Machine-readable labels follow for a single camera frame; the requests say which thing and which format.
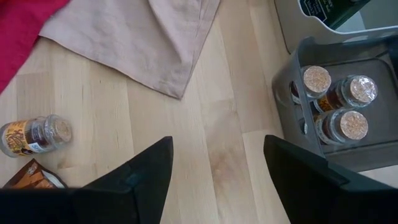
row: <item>wooden floor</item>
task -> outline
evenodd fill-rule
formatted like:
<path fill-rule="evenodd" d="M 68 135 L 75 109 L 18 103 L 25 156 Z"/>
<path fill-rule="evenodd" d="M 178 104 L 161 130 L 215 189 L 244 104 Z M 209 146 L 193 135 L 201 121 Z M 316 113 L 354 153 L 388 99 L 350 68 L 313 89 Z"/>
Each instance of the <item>wooden floor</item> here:
<path fill-rule="evenodd" d="M 222 0 L 181 101 L 40 39 L 0 95 L 0 123 L 69 119 L 73 143 L 35 156 L 69 186 L 173 136 L 162 223 L 288 223 L 262 153 L 281 136 L 271 80 L 287 57 L 273 0 Z M 0 154 L 0 185 L 30 159 Z"/>

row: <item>jar lid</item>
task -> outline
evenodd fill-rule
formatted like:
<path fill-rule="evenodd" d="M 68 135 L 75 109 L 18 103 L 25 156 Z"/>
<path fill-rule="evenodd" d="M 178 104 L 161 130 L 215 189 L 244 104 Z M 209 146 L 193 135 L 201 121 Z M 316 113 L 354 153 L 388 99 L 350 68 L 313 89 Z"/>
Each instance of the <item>jar lid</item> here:
<path fill-rule="evenodd" d="M 340 128 L 343 134 L 350 139 L 360 140 L 368 133 L 368 121 L 359 112 L 349 111 L 342 115 Z"/>
<path fill-rule="evenodd" d="M 365 75 L 356 75 L 349 84 L 352 96 L 362 103 L 370 103 L 377 97 L 377 85 Z"/>
<path fill-rule="evenodd" d="M 311 66 L 306 69 L 303 76 L 304 85 L 315 93 L 326 92 L 331 84 L 328 70 L 320 66 Z"/>
<path fill-rule="evenodd" d="M 72 138 L 72 129 L 69 122 L 62 118 L 57 118 L 54 122 L 54 130 L 56 135 L 64 142 L 68 142 Z"/>

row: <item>glass spice jar with cork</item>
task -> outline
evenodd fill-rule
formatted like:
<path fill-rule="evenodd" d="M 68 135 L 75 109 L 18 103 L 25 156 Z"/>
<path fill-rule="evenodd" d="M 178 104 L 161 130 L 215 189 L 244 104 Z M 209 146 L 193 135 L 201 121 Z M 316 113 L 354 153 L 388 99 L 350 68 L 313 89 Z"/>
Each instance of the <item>glass spice jar with cork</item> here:
<path fill-rule="evenodd" d="M 340 109 L 314 117 L 317 136 L 322 144 L 342 146 L 363 139 L 368 133 L 368 121 L 359 112 Z"/>
<path fill-rule="evenodd" d="M 321 98 L 329 89 L 331 78 L 329 72 L 319 66 L 308 67 L 303 74 L 305 94 L 309 101 Z M 296 104 L 301 104 L 297 87 L 293 83 L 290 86 L 292 100 Z"/>
<path fill-rule="evenodd" d="M 362 108 L 377 97 L 377 85 L 365 75 L 350 75 L 337 81 L 327 93 L 313 102 L 319 112 L 340 108 Z"/>
<path fill-rule="evenodd" d="M 38 117 L 0 128 L 0 149 L 10 157 L 60 149 L 72 139 L 69 122 L 57 116 Z"/>

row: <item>red fabric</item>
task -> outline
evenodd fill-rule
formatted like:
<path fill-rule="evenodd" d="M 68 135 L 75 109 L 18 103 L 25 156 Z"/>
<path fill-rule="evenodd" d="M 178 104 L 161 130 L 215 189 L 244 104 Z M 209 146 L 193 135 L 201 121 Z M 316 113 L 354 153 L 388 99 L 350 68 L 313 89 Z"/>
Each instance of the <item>red fabric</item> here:
<path fill-rule="evenodd" d="M 0 93 L 24 64 L 44 22 L 69 0 L 0 0 Z"/>

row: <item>brown packaging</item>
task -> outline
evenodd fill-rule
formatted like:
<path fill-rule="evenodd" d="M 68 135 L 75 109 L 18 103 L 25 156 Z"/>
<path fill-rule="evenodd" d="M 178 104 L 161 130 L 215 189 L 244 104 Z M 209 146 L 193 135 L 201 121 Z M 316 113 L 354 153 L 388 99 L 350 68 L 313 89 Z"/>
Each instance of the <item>brown packaging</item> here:
<path fill-rule="evenodd" d="M 56 189 L 67 185 L 59 176 L 47 170 L 35 159 L 28 162 L 9 180 L 5 189 Z"/>

